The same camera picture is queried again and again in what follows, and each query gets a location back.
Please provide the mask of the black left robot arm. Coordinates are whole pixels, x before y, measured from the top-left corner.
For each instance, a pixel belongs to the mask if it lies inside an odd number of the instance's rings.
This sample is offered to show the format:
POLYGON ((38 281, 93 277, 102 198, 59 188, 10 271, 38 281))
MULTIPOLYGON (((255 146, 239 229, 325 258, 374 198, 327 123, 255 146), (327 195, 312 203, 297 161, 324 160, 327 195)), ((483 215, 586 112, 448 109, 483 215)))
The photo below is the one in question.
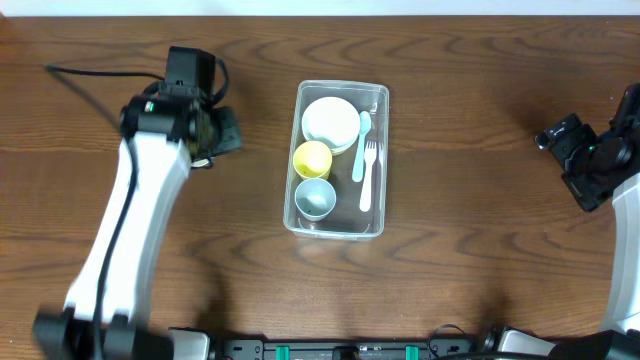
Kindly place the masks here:
POLYGON ((117 173, 95 242, 62 312, 37 314, 34 338, 48 359, 210 359, 202 330, 149 330, 150 298, 190 172, 242 145, 235 114, 198 87, 162 85, 133 97, 117 125, 117 173))

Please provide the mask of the grey plastic cup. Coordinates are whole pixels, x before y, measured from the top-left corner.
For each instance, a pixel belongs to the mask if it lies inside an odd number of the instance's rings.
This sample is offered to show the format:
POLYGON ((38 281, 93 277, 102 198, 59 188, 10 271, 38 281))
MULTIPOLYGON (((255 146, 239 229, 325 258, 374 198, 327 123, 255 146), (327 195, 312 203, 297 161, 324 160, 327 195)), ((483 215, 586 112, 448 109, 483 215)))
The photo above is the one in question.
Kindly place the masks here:
POLYGON ((295 205, 301 215, 309 221, 326 218, 335 208, 337 194, 325 179, 310 178, 302 181, 294 193, 295 205))

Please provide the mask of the pink plastic fork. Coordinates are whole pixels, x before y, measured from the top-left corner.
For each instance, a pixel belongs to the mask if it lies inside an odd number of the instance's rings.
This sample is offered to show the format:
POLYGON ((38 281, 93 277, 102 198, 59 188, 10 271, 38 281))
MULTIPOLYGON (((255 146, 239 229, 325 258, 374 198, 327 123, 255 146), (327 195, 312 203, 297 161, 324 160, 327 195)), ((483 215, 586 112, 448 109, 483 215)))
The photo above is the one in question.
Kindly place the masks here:
POLYGON ((359 209, 361 212, 368 212, 371 209, 373 167, 377 160, 377 154, 378 143, 376 141, 368 141, 364 151, 365 172, 359 201, 359 209))

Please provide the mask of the yellow plastic bowl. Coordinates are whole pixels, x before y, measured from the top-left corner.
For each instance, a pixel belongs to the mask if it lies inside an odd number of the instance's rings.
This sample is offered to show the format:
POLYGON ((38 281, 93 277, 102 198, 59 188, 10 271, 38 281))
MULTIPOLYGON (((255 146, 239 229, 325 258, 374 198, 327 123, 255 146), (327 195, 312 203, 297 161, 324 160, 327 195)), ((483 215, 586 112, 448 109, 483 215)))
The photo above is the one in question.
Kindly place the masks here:
POLYGON ((347 150, 349 150, 356 142, 357 142, 357 140, 354 140, 349 144, 345 144, 345 145, 342 145, 340 147, 331 148, 331 153, 332 153, 333 156, 337 156, 337 155, 343 154, 347 150))

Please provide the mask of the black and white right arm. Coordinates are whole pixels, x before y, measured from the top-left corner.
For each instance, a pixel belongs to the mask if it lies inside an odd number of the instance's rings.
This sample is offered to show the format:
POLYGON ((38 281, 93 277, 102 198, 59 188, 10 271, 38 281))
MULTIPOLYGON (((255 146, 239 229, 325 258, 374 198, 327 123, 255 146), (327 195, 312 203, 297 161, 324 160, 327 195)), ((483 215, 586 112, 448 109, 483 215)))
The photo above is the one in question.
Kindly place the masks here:
POLYGON ((616 240, 611 286, 600 330, 553 343, 505 328, 479 344, 483 359, 637 359, 639 357, 639 118, 610 122, 597 135, 571 114, 536 136, 563 168, 579 206, 614 208, 616 240))

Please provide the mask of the yellow plastic cup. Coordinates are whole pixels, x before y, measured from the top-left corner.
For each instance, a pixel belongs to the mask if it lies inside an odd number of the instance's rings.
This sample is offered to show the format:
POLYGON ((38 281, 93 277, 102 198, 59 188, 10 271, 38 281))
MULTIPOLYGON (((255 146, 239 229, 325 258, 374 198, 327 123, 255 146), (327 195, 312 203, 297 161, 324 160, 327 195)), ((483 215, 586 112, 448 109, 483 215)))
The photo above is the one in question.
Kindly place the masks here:
POLYGON ((306 141, 293 154, 293 168, 303 179, 322 178, 327 180, 333 162, 329 147, 320 141, 306 141))

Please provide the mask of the white plastic cup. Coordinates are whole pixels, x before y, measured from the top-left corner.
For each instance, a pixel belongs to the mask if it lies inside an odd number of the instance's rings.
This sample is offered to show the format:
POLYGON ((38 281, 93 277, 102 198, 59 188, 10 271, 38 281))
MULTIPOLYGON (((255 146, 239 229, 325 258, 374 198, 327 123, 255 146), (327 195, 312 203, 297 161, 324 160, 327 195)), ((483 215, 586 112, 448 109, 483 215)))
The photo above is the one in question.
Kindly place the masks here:
POLYGON ((208 159, 200 159, 197 161, 194 161, 191 164, 191 167, 193 169, 208 169, 213 167, 215 164, 214 160, 212 158, 208 158, 208 159))

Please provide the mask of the mint green plastic spoon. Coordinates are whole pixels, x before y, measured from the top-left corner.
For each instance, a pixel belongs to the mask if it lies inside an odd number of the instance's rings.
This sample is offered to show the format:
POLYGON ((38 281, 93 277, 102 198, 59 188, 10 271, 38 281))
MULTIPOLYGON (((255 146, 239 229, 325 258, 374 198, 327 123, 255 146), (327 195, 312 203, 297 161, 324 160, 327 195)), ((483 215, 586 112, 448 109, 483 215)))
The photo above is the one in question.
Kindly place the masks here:
POLYGON ((356 155, 354 158, 354 165, 352 169, 352 180, 354 182, 361 182, 363 180, 365 141, 366 141, 366 136, 372 129, 372 118, 367 111, 362 111, 359 114, 359 117, 360 117, 360 130, 359 130, 356 155))

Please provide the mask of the white plastic bowl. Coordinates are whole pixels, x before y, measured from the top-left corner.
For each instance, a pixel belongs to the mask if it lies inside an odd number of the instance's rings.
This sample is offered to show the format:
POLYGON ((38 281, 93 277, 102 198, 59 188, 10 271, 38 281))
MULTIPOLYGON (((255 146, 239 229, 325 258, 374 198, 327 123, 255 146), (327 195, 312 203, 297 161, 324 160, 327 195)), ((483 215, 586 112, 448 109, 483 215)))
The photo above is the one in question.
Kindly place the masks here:
POLYGON ((339 97, 322 97, 303 112, 303 136, 307 141, 320 141, 329 149, 357 140, 360 117, 356 108, 339 97))

